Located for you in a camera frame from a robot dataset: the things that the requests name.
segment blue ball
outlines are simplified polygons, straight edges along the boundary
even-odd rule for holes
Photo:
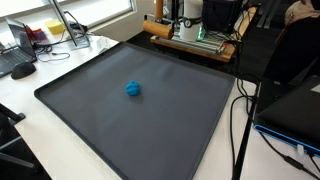
[[[139,84],[135,81],[130,81],[126,86],[126,92],[129,96],[138,96],[140,94]]]

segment laptop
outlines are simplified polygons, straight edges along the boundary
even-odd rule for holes
[[[254,129],[319,156],[320,77],[310,77],[259,113]]]
[[[0,77],[11,73],[17,64],[37,60],[25,25],[9,18],[6,18],[6,21],[17,47],[0,55]]]

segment white desk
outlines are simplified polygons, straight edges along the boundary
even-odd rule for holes
[[[117,42],[109,40],[111,46]],[[98,54],[96,43],[86,49],[70,52],[68,60],[35,62],[37,71],[21,80],[10,75],[1,78],[0,102],[12,111],[24,113],[26,119],[15,125],[52,179],[120,179],[119,176],[87,146],[53,112],[34,97],[34,90],[74,69]],[[54,52],[66,52],[65,45],[54,47]],[[245,82],[249,94],[256,86]],[[232,171],[229,138],[229,111],[232,100],[240,93],[234,86],[215,133],[195,174],[195,179],[230,179]],[[247,122],[245,100],[234,108],[234,142],[238,152]]]
[[[302,164],[307,164],[314,172],[316,168],[312,164],[307,155],[304,155],[304,160],[298,154],[297,149],[280,142],[274,138],[266,136],[269,142],[281,153],[288,155]],[[320,159],[314,157],[317,164],[320,164]],[[262,139],[260,134],[251,128],[245,159],[243,162],[242,180],[308,180],[314,179],[309,174],[300,171],[287,162],[285,162],[277,153],[275,153],[268,144]]]

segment computer mouse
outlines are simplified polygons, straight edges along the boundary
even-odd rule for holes
[[[36,71],[36,67],[30,63],[30,62],[23,62],[20,64],[17,64],[11,73],[11,78],[16,80],[16,79],[21,79],[24,77],[29,76],[30,74],[34,73]]]

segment keyboard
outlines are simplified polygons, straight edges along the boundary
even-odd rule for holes
[[[35,58],[26,54],[21,49],[14,49],[0,55],[0,77],[12,72],[15,65],[22,62],[34,62]]]

